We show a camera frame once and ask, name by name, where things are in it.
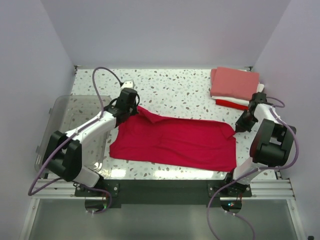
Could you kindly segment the crimson red t-shirt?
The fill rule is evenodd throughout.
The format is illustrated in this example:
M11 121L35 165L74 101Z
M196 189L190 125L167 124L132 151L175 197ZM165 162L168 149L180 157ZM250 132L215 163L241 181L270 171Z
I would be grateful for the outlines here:
M139 107L118 127L114 159L230 172L237 166L233 128L214 120L161 116Z

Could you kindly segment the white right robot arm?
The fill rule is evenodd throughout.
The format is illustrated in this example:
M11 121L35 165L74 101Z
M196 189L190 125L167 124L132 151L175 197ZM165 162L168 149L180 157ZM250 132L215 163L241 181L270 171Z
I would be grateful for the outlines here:
M276 106L268 102L267 95L262 92L252 95L248 109L235 123L235 132L250 132L256 123L259 128L248 159L228 173L222 185L227 196L235 196L241 190L240 185L249 185L262 171L283 169L296 141L296 128L281 120Z

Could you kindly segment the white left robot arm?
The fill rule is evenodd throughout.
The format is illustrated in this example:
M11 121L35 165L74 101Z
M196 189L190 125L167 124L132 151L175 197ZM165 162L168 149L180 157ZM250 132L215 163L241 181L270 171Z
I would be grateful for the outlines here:
M66 182L86 186L92 196L104 190L104 178L84 163L83 150L101 134L107 133L138 113L140 97L132 80L121 86L118 98L82 125L67 132L55 131L49 138L42 165Z

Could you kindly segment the folded red t-shirt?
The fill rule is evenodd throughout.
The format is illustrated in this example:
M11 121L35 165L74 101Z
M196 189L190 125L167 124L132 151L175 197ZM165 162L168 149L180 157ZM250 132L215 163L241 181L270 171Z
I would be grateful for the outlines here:
M237 110L241 110L241 111L248 110L248 106L237 104L237 103L227 101L227 100L222 100L222 99L216 99L215 104L218 106L233 108L233 109L237 109Z

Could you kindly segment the folded pink t-shirt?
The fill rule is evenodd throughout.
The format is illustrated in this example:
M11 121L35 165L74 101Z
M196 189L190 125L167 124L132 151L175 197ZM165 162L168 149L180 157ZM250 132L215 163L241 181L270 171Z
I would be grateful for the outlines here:
M230 97L250 100L257 92L260 74L227 67L217 67L211 70L210 95L215 97Z

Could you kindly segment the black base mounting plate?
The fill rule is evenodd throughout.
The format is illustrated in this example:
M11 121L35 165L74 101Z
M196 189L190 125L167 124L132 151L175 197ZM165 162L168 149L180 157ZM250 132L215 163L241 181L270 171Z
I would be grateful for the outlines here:
M211 206L220 207L220 198L251 197L250 185L224 186L224 180L103 180L103 188L91 190L74 183L74 195L85 198L87 210L121 208L122 205L205 205L214 197Z

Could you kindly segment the aluminium extrusion rail frame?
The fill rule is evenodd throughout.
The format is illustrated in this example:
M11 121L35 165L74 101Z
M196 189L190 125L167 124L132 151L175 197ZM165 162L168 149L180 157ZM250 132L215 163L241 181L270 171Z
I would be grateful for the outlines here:
M120 81L120 94L80 126L66 132L55 131L48 139L38 171L49 170L58 180L71 182L76 197L85 197L85 208L100 214L123 204L188 205L215 203L237 216L242 197L251 197L251 182L261 171L283 170L292 148L299 146L294 126L276 113L276 106L265 93L256 92L235 124L238 133L259 129L250 147L249 158L229 171L222 180L113 180L88 168L83 149L98 135L123 127L133 116L140 116L140 96L132 80Z

